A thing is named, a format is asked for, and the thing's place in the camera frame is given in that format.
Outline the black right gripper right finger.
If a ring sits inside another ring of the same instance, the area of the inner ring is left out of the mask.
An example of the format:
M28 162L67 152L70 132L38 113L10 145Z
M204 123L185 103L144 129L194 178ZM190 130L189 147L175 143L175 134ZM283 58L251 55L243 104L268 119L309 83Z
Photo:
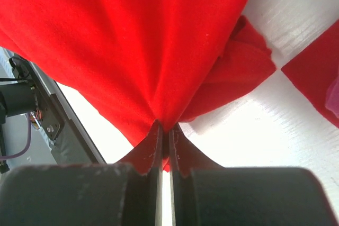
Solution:
M300 167L231 167L176 125L168 134L175 225L337 225L315 175Z

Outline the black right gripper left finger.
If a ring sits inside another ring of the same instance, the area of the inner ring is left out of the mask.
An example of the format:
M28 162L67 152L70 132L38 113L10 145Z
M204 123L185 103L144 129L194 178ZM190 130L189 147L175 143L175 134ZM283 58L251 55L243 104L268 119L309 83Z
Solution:
M1 184L1 225L161 225L163 128L114 164L25 166Z

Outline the red t shirt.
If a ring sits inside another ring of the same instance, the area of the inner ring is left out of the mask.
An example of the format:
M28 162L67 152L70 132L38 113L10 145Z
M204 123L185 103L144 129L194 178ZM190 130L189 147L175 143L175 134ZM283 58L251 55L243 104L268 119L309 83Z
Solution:
M338 127L338 118L325 107L327 90L338 77L338 21L281 70L312 106Z
M248 0L1 0L1 46L78 90L133 145L275 72Z

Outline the pink t shirt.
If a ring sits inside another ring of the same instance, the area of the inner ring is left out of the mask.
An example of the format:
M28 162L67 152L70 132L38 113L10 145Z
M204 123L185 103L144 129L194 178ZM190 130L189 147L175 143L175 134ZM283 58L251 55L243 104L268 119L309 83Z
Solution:
M329 86L326 99L325 99L325 107L330 110L337 118L339 115L339 85L338 85L338 77L331 83Z

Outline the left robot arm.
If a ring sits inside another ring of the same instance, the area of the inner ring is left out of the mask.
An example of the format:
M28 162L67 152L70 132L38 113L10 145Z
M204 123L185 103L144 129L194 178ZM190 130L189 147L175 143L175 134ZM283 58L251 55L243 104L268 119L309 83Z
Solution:
M4 131L1 128L1 174L10 170L7 161L25 154L31 144L32 124L30 113L37 109L37 99L34 89L28 83L12 83L1 85L1 125L4 125L7 118L21 114L26 115L28 123L27 139L25 147L13 155L6 153Z

